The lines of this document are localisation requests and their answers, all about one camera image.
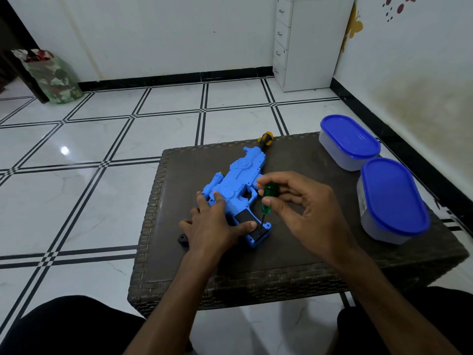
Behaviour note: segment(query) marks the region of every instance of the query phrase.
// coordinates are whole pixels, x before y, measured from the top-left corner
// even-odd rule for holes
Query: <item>green screwdriver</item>
[[[279,196],[279,184],[269,182],[264,187],[263,197],[278,197]],[[263,212],[263,217],[261,218],[260,230],[263,227],[264,217],[271,212],[271,209],[265,205],[261,205],[261,211]]]

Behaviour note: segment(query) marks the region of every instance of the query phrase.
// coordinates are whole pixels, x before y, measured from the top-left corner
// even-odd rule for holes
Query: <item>brown wicker table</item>
[[[243,157],[244,146],[256,140],[163,152],[130,281],[128,301],[148,316],[171,283],[185,249],[177,242],[178,222],[195,206],[202,190],[218,171]],[[318,141],[318,132],[276,137],[266,151],[264,173],[293,170],[334,189],[354,236],[399,290],[425,286],[462,262],[468,252],[429,210],[431,227],[422,236],[394,246],[370,238],[361,227],[356,182],[359,172],[338,167]],[[291,205],[297,211],[299,206]],[[261,216],[261,200],[253,205]],[[228,251],[210,278],[200,309],[273,302],[347,290],[333,269],[308,252],[274,214],[267,216],[272,234],[256,249],[244,241]]]

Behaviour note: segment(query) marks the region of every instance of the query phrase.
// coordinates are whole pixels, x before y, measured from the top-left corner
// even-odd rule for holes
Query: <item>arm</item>
[[[269,182],[281,185],[281,195],[264,197],[263,203],[281,216],[307,249],[332,266],[346,281],[390,353],[459,354],[358,246],[328,185],[294,172],[268,173],[258,179],[260,195]],[[304,213],[296,213],[286,202],[302,205]]]
[[[217,202],[210,208],[198,192],[199,207],[191,210],[192,220],[179,223],[189,239],[189,251],[168,291],[128,345],[125,355],[183,354],[210,275],[237,238],[256,228],[254,221],[228,226],[225,200],[217,192],[214,196]]]

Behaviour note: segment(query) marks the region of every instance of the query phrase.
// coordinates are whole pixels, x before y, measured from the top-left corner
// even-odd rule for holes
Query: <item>white cabinet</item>
[[[278,0],[273,71],[284,92],[330,87],[354,0]]]

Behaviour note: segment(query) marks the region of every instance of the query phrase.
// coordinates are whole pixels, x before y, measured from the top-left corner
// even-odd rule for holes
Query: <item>bag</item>
[[[68,67],[59,57],[38,49],[12,52],[51,102],[68,103],[82,97],[77,78],[67,71]]]

